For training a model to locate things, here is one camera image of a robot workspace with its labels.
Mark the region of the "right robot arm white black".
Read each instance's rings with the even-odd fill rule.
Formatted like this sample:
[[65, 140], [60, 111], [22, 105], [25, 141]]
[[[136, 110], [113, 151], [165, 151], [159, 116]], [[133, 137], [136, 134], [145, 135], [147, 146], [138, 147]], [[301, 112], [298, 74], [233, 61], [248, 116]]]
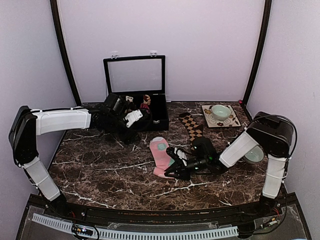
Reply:
[[166, 153], [174, 162], [164, 171], [164, 175], [188, 181], [192, 172], [202, 169], [209, 169], [213, 174], [222, 174], [255, 147], [261, 147], [268, 158], [268, 165], [262, 189], [264, 199], [255, 205], [255, 213], [266, 217], [275, 208], [272, 199], [278, 196], [297, 140], [297, 129], [290, 119], [260, 111], [221, 153], [217, 152], [211, 140], [204, 136], [197, 137], [192, 142], [192, 159], [185, 159], [178, 154], [179, 149], [168, 147]]

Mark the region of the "pink mint patterned sock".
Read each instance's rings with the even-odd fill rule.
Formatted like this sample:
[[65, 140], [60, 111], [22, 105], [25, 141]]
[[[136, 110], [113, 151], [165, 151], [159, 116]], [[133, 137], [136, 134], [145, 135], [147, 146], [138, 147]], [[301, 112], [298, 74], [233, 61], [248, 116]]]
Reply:
[[149, 143], [155, 168], [153, 174], [163, 178], [171, 179], [172, 177], [165, 176], [165, 170], [169, 168], [175, 161], [166, 153], [166, 149], [169, 147], [167, 141], [163, 137], [155, 137]]

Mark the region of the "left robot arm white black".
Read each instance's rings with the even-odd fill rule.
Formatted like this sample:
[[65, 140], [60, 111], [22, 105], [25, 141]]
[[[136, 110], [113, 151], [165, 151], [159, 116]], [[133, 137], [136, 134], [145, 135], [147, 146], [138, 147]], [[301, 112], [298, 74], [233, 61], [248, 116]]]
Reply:
[[37, 136], [73, 129], [128, 132], [144, 116], [140, 109], [129, 110], [128, 106], [125, 97], [111, 93], [104, 102], [93, 106], [40, 110], [24, 105], [19, 108], [8, 136], [13, 161], [52, 202], [50, 208], [58, 217], [67, 218], [71, 208], [62, 200], [63, 194], [40, 160]]

